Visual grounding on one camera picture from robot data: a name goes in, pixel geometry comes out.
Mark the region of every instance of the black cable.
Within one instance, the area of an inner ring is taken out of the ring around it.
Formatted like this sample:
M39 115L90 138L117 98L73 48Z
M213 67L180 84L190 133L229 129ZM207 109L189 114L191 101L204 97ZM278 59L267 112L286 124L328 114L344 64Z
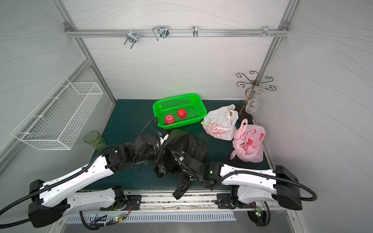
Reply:
M153 117L152 119L150 119L149 121L148 121L148 123L146 123L146 125L144 126L144 128L141 130L141 132L139 133L139 135L142 135L144 132L145 132L145 130L146 130L146 128L150 125L150 123L152 122L152 121L154 121L154 120L156 120L156 138L157 138L157 142L158 142L158 149L157 149L157 152L161 149L161 140L160 140L160 138L159 138L159 134L158 134L158 118L157 117Z
M107 217L107 215L104 215L104 216L102 216L102 217L99 217L99 218L96 219L96 220L93 220L93 221L91 222L91 225L93 225L93 226L95 226L95 227L97 227L97 225L98 225L99 227L103 227L103 226L104 226L103 223L97 223L97 222L100 221L101 219L105 218L105 217Z
M264 224L259 224L259 223L257 223L256 225L257 225L257 227L265 227L265 226L267 226L268 224L269 224L269 222L271 221L271 211L269 210L269 207L268 207L268 205L267 205L267 202L266 201L263 201L264 202L264 204L266 205L266 211L267 211L267 220L266 220L266 222L264 223Z
M56 187L56 186L58 186L58 185L60 185L60 184L63 184L63 183L65 183L65 182L67 182L67 181L69 181L69 180L71 180L71 179L73 179L73 178L79 176L80 174L84 173L85 171L87 171L87 170L92 166L93 162L94 162L94 161L95 161L95 160L96 160L96 159L101 155L101 153L102 153L103 151L105 151L105 150L107 150L107 149L109 149L109 148L112 148L112 147L113 147L113 146L106 146L106 147L100 149L100 150L95 154L95 156L91 159L91 161L87 164L87 166L86 166L86 167L82 167L82 170L81 170L81 171L79 171L79 172L77 172L77 173L75 173L75 174L73 174L73 175L71 175L71 176L69 176L69 177L67 177L67 178L65 178L65 179L63 179L63 180L60 180L60 181L58 181L58 182L56 182L56 183L54 183L54 184L52 184L52 185L49 185L48 187L46 187L46 188L44 188L44 189L40 189L40 190L38 190L38 191L36 191L36 192L33 192L33 193L31 193L31 194L29 194L29 195L27 195L27 196L24 196L24 197L22 197L21 199L18 199L17 201L15 201L15 202L13 202L13 203L11 203L11 204L5 206L4 208L2 208L2 209L0 210L0 215L4 214L7 210L9 210L10 208L12 208L12 207L18 205L19 203L22 203L22 202L24 202L25 200L30 199L31 197L37 196L37 195L41 194L42 192L48 191L48 190L50 190L51 188L54 188L54 187ZM29 221L30 221L30 219L27 218L27 219L24 219L24 220L21 220L21 221L13 222L13 223L0 224L0 229L8 228L8 227L14 227L14 226L17 226L17 225L20 225L20 224L23 224L23 223L27 223L27 222L29 222Z
M309 192L312 197L310 198L306 198L306 197L301 197L301 200L302 201L316 201L317 200L317 194L311 190L310 188L308 188L307 186L305 185L302 185L298 182L295 182L295 181L292 181L292 180L289 180L289 179L285 179L285 178L281 178L281 177L276 177L276 176L268 176L266 174L262 174L262 173L259 173L259 172L254 172L254 171L244 171L244 170L238 170L238 171L234 171L234 172L231 172L231 173L228 173L226 174L225 176L223 176L222 178L220 178L214 185L212 186L207 186L207 185L204 185L196 176L195 172L188 166L186 166L180 159L179 157L180 156L185 156L177 151L172 151L171 154L173 155L173 157L176 159L177 162L179 162L186 170L188 170L191 175L193 176L193 178L197 181L198 184L200 184L202 187L204 188L208 188L208 189L211 189L213 190L214 188L216 188L221 182L223 182L225 179L227 179L228 177L230 176L233 176L233 175L236 175L236 174L249 174L249 175L254 175L254 176L260 176L260 177L264 177L266 179L273 179L273 180L278 180L278 181L283 181L283 182L288 182L290 184L293 184L303 190L306 190L307 192Z
M85 226L85 228L87 228L88 230L98 230L98 229L100 229L99 227L91 227L90 225L88 225L84 220L82 211L79 211L79 215L80 215L80 219L82 220L82 223Z

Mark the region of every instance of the dark green table surface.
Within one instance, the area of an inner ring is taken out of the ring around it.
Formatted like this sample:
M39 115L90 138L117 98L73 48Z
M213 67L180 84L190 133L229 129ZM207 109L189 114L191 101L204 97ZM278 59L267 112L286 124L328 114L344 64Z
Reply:
M106 125L103 133L103 138L108 145L124 144L132 142L137 137L137 133L142 130L144 125L154 116L153 103L156 100L118 100L113 113ZM204 100L203 101L207 112L215 110L222 106L231 104L242 106L241 101L231 100ZM152 123L145 133L153 133L154 124ZM237 121L236 127L239 128L240 122ZM182 130L192 132L196 137L206 140L209 151L205 156L204 161L215 161L229 164L234 167L247 169L269 169L268 162L264 158L261 163L246 163L239 160L237 157L232 161L229 160L233 146L231 141L225 141L213 138L208 135L203 129L201 123L195 123L180 127ZM129 169L124 170L109 177L98 180L86 187L90 190L108 189L115 185L122 186L124 190L175 190L179 184L178 179L174 175L168 175L165 178L155 176L154 164L148 163L145 170ZM190 190L205 189L194 183ZM230 186L220 185L216 189L230 190Z

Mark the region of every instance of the aluminum rail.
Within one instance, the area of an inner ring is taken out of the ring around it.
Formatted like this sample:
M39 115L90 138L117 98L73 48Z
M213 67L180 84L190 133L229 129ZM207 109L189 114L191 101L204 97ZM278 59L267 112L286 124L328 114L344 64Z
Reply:
M288 30L288 26L289 26L289 22L290 22L290 19L291 19L291 16L293 15L294 13L294 10L297 6L297 3L298 3L299 0L289 0L289 3L288 3L288 6L286 7L286 10L284 12L284 15L282 16L282 19L281 19L281 22L280 22L280 25L279 25L279 29L284 29L284 30ZM282 37L278 37L278 38L274 38L271 42L271 45L269 46L269 49L268 49L268 52L267 52L267 56L265 57L264 59L264 62L259 70L259 73L258 73L258 76L256 77L256 81L257 82L261 82L261 80L263 79L267 69L268 69L268 66L269 66L269 63L271 62L276 50L277 50L277 47L279 46L280 44L280 41L281 41ZM251 100L253 98L253 92L250 92L250 96L249 96L249 100Z
M88 37L126 37L127 32L133 32L137 37L154 37L151 29L144 30L72 30L66 31L68 37L88 38ZM167 37L193 37L192 29L170 29ZM262 29L198 29L198 37L261 37ZM269 29L270 36L286 37L289 31L279 29Z

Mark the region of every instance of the green plastic basket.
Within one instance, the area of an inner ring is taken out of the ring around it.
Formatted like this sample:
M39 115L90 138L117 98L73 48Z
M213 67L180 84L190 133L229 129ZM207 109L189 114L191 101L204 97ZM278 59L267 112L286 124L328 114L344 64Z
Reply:
M176 113L179 109L186 110L186 117L179 118ZM207 114L205 105L197 94L179 95L164 100L158 100L153 104L154 116L158 117L158 126L162 129L174 129L184 125L200 122ZM167 115L173 115L175 123L166 125L164 121Z

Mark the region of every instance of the white plastic bag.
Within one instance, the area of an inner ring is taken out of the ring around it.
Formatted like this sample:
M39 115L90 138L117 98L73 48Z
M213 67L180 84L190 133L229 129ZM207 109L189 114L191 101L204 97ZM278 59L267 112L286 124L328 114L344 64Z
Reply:
M247 119L241 123L241 127L234 133L231 160L237 156L244 162L260 163L263 161L263 141L266 131L259 125L247 124Z
M238 120L238 112L234 110L235 108L236 106L231 104L208 112L201 122L206 133L214 138L231 141Z

